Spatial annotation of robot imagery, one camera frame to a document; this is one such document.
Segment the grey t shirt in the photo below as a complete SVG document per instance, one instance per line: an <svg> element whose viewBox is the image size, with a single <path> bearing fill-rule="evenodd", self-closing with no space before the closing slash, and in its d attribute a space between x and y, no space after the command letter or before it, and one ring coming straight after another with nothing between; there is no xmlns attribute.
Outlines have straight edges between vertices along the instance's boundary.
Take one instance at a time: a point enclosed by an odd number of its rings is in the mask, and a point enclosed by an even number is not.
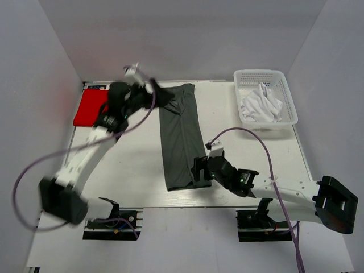
<svg viewBox="0 0 364 273"><path fill-rule="evenodd" d="M195 85L191 83L166 88L175 95L166 106L159 108L160 139L163 171L168 191L205 188L211 181L196 181L192 174L194 158L204 157Z"/></svg>

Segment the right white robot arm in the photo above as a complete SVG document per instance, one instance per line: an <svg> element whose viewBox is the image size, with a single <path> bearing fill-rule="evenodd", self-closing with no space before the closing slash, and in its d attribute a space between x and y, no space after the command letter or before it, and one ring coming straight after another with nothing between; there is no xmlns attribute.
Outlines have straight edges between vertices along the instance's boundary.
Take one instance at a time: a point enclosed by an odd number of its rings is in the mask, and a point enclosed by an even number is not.
<svg viewBox="0 0 364 273"><path fill-rule="evenodd" d="M257 221L262 226L284 221L285 209L292 221L317 222L342 234L354 231L358 197L331 176L273 184L257 171L233 167L223 156L195 158L191 171L196 181L215 180L239 197L261 199Z"/></svg>

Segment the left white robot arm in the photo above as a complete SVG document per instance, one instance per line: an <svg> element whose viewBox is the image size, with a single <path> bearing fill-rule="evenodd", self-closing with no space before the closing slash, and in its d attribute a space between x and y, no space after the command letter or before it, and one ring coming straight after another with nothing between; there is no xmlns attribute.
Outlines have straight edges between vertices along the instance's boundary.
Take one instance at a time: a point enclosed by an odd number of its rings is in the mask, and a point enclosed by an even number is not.
<svg viewBox="0 0 364 273"><path fill-rule="evenodd" d="M128 123L130 116L140 109L152 111L164 107L174 97L153 78L146 84L111 83L86 145L78 148L54 177L44 177L40 181L42 210L72 225L84 220L101 221L108 227L117 225L120 220L118 203L103 197L83 198L85 184L103 156L123 134L132 130Z"/></svg>

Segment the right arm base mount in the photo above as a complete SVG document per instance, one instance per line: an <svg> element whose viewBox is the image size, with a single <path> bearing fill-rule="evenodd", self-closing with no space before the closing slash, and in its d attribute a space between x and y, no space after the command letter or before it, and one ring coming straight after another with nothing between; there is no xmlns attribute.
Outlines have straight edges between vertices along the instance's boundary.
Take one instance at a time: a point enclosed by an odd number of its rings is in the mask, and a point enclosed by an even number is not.
<svg viewBox="0 0 364 273"><path fill-rule="evenodd" d="M276 222L268 216L274 199L263 198L256 209L238 209L236 220L239 242L288 242L292 236L286 221Z"/></svg>

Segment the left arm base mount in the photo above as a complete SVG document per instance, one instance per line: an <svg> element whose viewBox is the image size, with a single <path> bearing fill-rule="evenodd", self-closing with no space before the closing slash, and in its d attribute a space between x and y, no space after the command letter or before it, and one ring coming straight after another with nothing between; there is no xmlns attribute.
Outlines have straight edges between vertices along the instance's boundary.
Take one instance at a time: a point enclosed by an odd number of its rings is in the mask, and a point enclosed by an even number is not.
<svg viewBox="0 0 364 273"><path fill-rule="evenodd" d="M142 231L143 209L120 209L114 221L87 220L82 239L85 241L137 241Z"/></svg>

